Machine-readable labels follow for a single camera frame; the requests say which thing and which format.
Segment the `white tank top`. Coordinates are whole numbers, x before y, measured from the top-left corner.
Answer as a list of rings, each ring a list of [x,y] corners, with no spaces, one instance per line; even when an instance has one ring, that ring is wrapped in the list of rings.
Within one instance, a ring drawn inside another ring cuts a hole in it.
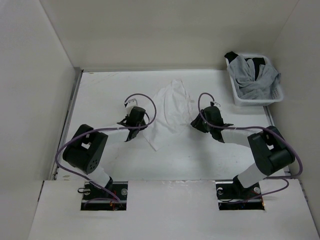
[[[152,100],[155,105],[150,103],[144,108],[148,114],[153,114],[156,107],[156,118],[142,133],[151,147],[158,151],[175,140],[191,123],[193,101],[180,79],[161,88]]]

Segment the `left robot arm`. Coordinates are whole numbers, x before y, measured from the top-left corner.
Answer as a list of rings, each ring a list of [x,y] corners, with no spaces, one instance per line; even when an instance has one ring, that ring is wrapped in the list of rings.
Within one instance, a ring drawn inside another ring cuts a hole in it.
[[[62,158],[69,165],[82,171],[85,176],[93,180],[97,185],[95,193],[100,199],[108,199],[112,195],[112,178],[100,166],[100,161],[105,146],[134,139],[139,131],[145,129],[146,110],[139,106],[131,108],[127,116],[113,127],[115,130],[106,132],[90,132],[94,128],[82,124],[74,134],[74,138],[81,134],[86,135],[68,145]]]

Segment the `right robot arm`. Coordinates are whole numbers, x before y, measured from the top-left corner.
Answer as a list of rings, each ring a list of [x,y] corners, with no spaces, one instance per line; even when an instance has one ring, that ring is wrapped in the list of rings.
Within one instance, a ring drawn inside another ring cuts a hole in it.
[[[236,129],[232,124],[224,123],[216,106],[202,109],[190,125],[202,133],[211,134],[212,138],[220,143],[236,144],[251,150],[254,163],[232,179],[230,187],[223,189],[225,194],[243,198],[259,181],[295,160],[289,148],[276,137],[281,137],[276,127]]]

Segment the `grey tank top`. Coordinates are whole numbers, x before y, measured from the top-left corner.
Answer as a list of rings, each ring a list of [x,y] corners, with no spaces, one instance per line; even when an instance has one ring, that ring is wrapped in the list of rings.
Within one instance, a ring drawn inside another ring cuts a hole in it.
[[[255,80],[242,55],[229,63],[227,71],[233,79],[238,97],[243,100],[272,99],[281,78],[281,74],[265,60],[265,65],[260,65],[259,75]]]

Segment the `black tank top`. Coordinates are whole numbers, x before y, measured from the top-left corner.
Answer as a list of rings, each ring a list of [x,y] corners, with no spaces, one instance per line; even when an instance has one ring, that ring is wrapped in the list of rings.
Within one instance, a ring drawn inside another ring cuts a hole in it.
[[[238,56],[239,55],[233,51],[227,52],[224,55],[224,57],[227,59],[229,64],[232,61],[234,61]],[[244,59],[244,61],[248,65],[249,72],[251,74],[254,74],[254,80],[256,81],[259,76],[260,65],[264,66],[266,64],[265,59],[263,57],[245,57],[243,55],[241,57]]]

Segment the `white plastic laundry basket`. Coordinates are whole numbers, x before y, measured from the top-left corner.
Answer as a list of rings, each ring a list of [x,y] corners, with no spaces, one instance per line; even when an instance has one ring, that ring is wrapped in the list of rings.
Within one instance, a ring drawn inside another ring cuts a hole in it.
[[[271,61],[264,55],[258,55],[258,54],[253,54],[253,53],[243,53],[243,54],[239,54],[238,55],[242,55],[246,58],[264,58],[265,61],[268,64],[271,64]],[[225,58],[226,61],[226,69],[229,66],[229,62],[228,60]],[[238,97],[237,92],[236,92],[236,88],[235,88],[235,84],[234,81],[232,79],[232,77],[230,76],[230,74],[228,73],[229,78],[230,78],[230,83],[231,83],[231,87],[232,87],[232,94],[233,94],[233,99],[234,99],[234,104],[236,106],[239,107],[249,107],[249,106],[269,106],[273,103],[278,103],[281,102],[284,99],[284,94],[280,85],[280,81],[279,83],[276,85],[275,91],[272,94],[272,99],[264,99],[264,100],[249,100],[249,99],[241,99]]]

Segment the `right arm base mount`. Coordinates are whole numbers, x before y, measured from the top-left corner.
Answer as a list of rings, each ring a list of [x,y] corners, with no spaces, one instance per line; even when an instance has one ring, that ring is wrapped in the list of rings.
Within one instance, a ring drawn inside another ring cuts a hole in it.
[[[243,188],[240,191],[235,189],[232,181],[218,181],[215,183],[218,208],[221,211],[264,211],[263,198],[251,199],[261,194],[259,183]]]

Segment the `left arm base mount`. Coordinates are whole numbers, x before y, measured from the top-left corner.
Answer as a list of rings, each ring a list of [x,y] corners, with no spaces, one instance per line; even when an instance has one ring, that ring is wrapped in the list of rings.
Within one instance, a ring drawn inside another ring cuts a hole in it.
[[[77,192],[82,195],[81,211],[125,211],[127,209],[128,182],[116,181],[106,192],[89,182]]]

